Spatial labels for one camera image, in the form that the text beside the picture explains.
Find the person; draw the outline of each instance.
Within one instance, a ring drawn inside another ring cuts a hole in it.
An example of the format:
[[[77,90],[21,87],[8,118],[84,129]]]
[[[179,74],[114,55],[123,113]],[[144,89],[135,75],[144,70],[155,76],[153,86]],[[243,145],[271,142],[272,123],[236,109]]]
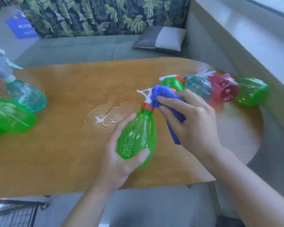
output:
[[[247,227],[284,226],[284,198],[221,145],[214,109],[189,90],[179,91],[177,95],[187,103],[161,96],[157,100],[183,113],[186,117],[183,123],[167,107],[161,106],[159,110],[183,147],[226,188],[244,224]],[[98,227],[110,196],[147,159],[149,149],[141,150],[128,160],[116,153],[122,129],[135,116],[127,116],[114,128],[104,147],[99,174],[68,215],[63,227]]]

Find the blue box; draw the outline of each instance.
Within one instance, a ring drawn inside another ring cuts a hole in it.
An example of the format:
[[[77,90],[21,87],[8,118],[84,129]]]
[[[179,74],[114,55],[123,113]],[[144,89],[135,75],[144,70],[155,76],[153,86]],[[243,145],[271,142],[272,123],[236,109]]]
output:
[[[18,13],[5,22],[18,39],[38,37],[38,34],[23,13]]]

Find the finger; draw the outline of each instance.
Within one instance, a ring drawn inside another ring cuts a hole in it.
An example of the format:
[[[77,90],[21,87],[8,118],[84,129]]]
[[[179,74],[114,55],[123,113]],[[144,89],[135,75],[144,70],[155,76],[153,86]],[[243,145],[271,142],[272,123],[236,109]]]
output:
[[[196,93],[189,91],[188,89],[184,89],[183,91],[178,91],[176,92],[176,95],[181,97],[187,103],[195,107],[200,107],[206,104],[206,102],[204,101],[204,99],[202,99],[202,97],[198,96]]]
[[[134,169],[136,169],[138,166],[143,164],[148,156],[151,154],[150,150],[148,148],[141,150],[139,153],[137,153],[136,156],[125,160],[123,162],[124,169],[127,174],[130,174]]]
[[[181,122],[174,116],[171,110],[169,110],[167,107],[160,106],[159,110],[166,118],[166,120],[169,122],[169,125],[173,129],[174,133],[178,136],[178,134],[180,134],[182,130]]]
[[[159,101],[159,103],[162,103],[165,106],[171,107],[184,115],[188,113],[189,109],[191,108],[191,105],[179,99],[171,99],[171,98],[165,98],[162,96],[158,96],[157,100]]]
[[[122,119],[121,122],[119,122],[113,132],[111,133],[110,135],[110,138],[109,138],[109,142],[117,142],[118,138],[120,137],[121,135],[121,132],[123,130],[123,128],[125,128],[125,126],[130,122],[130,121],[133,121],[133,119],[136,117],[136,113],[132,113],[128,116],[126,116],[124,119]]]

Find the wood grain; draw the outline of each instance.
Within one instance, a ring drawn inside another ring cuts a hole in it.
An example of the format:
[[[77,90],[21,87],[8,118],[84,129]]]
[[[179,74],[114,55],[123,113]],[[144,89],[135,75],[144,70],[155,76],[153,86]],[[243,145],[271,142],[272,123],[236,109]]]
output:
[[[27,68],[15,76],[44,91],[48,104],[23,134],[0,137],[0,198],[86,190],[99,168],[108,135],[131,112],[140,111],[144,90],[159,77],[182,76],[207,64],[174,57]],[[258,107],[232,102],[213,105],[219,137],[247,164],[263,135]],[[103,123],[97,118],[106,116]],[[135,170],[127,188],[203,183],[215,180],[182,146],[173,144],[156,109],[157,146],[149,165]]]

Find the leaf pattern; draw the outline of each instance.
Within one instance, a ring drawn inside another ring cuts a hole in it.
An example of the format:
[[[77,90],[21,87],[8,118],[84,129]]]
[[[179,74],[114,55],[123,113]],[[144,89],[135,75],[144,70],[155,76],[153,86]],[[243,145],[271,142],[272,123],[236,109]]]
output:
[[[142,34],[147,26],[184,27],[189,0],[19,0],[42,38]]]

